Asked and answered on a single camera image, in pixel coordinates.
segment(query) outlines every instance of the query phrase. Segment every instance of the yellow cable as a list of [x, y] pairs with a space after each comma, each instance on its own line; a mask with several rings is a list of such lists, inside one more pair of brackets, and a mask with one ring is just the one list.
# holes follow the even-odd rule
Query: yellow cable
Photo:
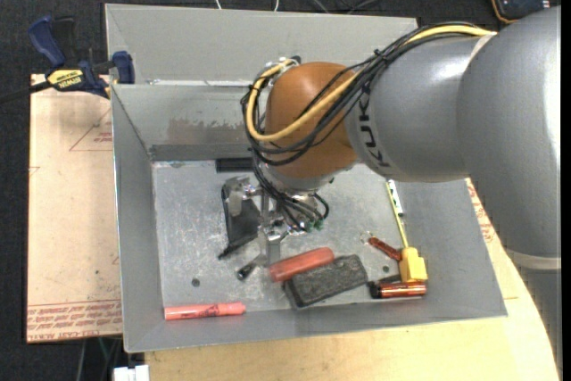
[[[480, 29], [480, 28], [470, 27], [470, 26], [461, 26], [461, 25], [458, 25], [458, 26], [454, 26], [454, 25], [452, 25], [452, 26], [437, 26], [437, 27], [434, 27], [432, 29], [424, 30], [422, 32], [417, 33], [417, 35], [409, 38], [409, 40], [407, 40], [405, 42], [405, 45], [412, 42], [412, 41], [418, 40], [420, 38], [430, 37], [432, 35], [441, 34], [441, 33], [462, 33], [462, 34], [468, 34], [468, 35], [472, 35], [472, 36], [482, 37], [482, 36], [488, 35], [492, 32], [490, 32], [489, 30], [485, 30], [485, 29]], [[295, 120], [289, 126], [283, 128], [282, 130], [279, 130], [278, 132], [276, 132], [274, 134], [263, 135], [260, 132], [258, 132], [258, 130], [256, 130], [256, 127], [255, 127], [254, 122], [253, 122], [253, 106], [254, 106], [253, 102], [254, 102], [255, 98], [258, 96], [258, 93], [260, 92], [260, 87], [261, 87], [261, 84], [263, 83], [263, 80], [265, 78], [277, 73], [279, 70], [283, 69], [286, 66], [285, 62], [281, 62], [279, 65], [272, 67], [271, 69], [266, 70], [264, 73], [262, 73], [260, 79], [258, 79], [258, 81], [256, 81], [256, 83], [253, 86], [253, 90], [250, 93], [250, 98], [248, 99], [248, 106], [246, 108], [246, 127], [248, 128], [248, 132], [250, 133], [252, 138], [254, 138], [255, 140], [258, 140], [261, 142], [274, 142], [276, 140], [279, 140], [283, 137], [288, 136], [289, 134], [294, 132], [296, 129], [301, 127], [303, 124], [308, 122], [315, 114], [322, 111], [325, 106], [327, 106], [328, 104], [331, 104], [332, 102], [337, 100], [341, 96], [343, 91], [364, 70], [364, 68], [362, 68], [359, 71], [357, 71], [356, 73], [354, 73], [343, 84], [341, 84], [339, 87], [337, 87], [334, 91], [330, 92], [326, 97], [321, 99], [317, 104], [313, 105], [313, 107], [311, 107], [311, 109], [309, 109], [305, 114], [303, 114], [303, 116], [301, 116], [301, 118], [299, 118], [298, 120]]]
[[422, 32], [417, 33], [414, 37], [411, 37], [407, 40], [406, 43], [413, 42], [415, 40], [419, 40], [424, 37], [430, 37], [431, 35], [435, 34], [442, 34], [442, 33], [460, 33], [460, 34], [469, 34], [476, 37], [483, 37], [484, 35], [491, 34], [490, 30], [480, 29], [480, 28], [473, 28], [470, 26], [438, 26], [429, 30], [424, 30]]
[[405, 248], [409, 247], [409, 240], [407, 240], [407, 236], [404, 233], [404, 226], [402, 225], [401, 217], [399, 216], [399, 211], [396, 208], [396, 204], [394, 203], [393, 193], [391, 192], [391, 187], [388, 183], [385, 183], [386, 191], [389, 193], [389, 200], [391, 201], [391, 207], [393, 208], [394, 217], [396, 218], [396, 226], [399, 228], [399, 232], [401, 233], [402, 238], [402, 245]]
[[250, 94], [250, 99], [248, 100], [248, 106], [246, 109], [246, 127], [248, 128], [248, 132], [256, 140], [264, 141], [264, 142], [273, 142], [273, 141], [279, 140], [280, 138], [288, 136], [289, 134], [294, 132], [296, 129], [301, 127], [303, 124], [305, 124], [308, 120], [310, 120], [317, 112], [323, 110], [323, 107], [325, 105], [330, 104], [330, 103], [334, 102], [336, 99], [338, 99], [341, 96], [341, 94], [343, 93], [343, 91], [351, 84], [351, 82], [354, 79], [356, 79], [360, 75], [360, 73], [362, 71], [363, 71], [363, 69], [354, 73], [349, 79], [347, 79], [343, 84], [341, 84], [338, 88], [336, 88], [335, 91], [332, 91], [331, 93], [329, 93], [327, 95], [327, 97], [325, 97], [323, 100], [321, 100], [321, 102], [313, 105], [313, 107], [311, 107], [303, 116], [301, 116], [301, 118], [299, 118], [298, 120], [295, 120], [289, 126], [287, 126], [286, 128], [283, 128], [282, 130], [280, 130], [279, 132], [276, 132], [275, 134], [262, 135], [255, 129], [254, 124], [253, 124], [253, 99], [254, 99], [254, 97], [257, 96], [255, 94], [257, 91], [252, 91], [252, 93]]

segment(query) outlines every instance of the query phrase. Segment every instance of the black plastic piece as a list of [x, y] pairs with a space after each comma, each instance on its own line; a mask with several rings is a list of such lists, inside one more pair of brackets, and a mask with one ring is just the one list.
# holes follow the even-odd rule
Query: black plastic piece
[[235, 157], [216, 160], [216, 173], [252, 171], [252, 157]]
[[226, 219], [226, 231], [228, 232], [228, 246], [218, 256], [219, 259], [225, 258], [239, 247], [255, 239], [258, 236], [258, 226], [260, 224], [260, 210], [251, 200], [242, 201], [240, 214], [232, 216], [227, 203], [229, 194], [230, 189], [224, 185], [222, 187], [222, 204]]
[[367, 271], [359, 256], [352, 254], [299, 273], [284, 281], [283, 288], [293, 308], [304, 308], [367, 282]]

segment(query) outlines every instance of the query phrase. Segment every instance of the pink marker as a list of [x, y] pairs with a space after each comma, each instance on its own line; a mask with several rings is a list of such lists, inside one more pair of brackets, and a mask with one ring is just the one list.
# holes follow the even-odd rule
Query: pink marker
[[166, 320], [211, 318], [244, 314], [245, 311], [246, 307], [242, 302], [170, 306], [165, 307], [164, 318]]

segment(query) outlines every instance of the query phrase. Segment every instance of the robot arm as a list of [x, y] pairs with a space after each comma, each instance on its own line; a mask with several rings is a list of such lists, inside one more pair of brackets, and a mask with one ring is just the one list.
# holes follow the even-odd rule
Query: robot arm
[[244, 116], [259, 173], [285, 195], [313, 195], [356, 161], [397, 181], [471, 177], [562, 371], [560, 15], [498, 34], [418, 29], [349, 69], [281, 62], [254, 84]]

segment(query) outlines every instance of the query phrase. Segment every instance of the yellow clamp label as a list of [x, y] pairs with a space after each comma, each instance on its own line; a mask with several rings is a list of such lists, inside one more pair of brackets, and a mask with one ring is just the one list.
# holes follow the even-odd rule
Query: yellow clamp label
[[56, 70], [51, 75], [47, 77], [49, 83], [59, 89], [65, 89], [81, 83], [83, 77], [83, 72], [79, 69], [63, 69]]

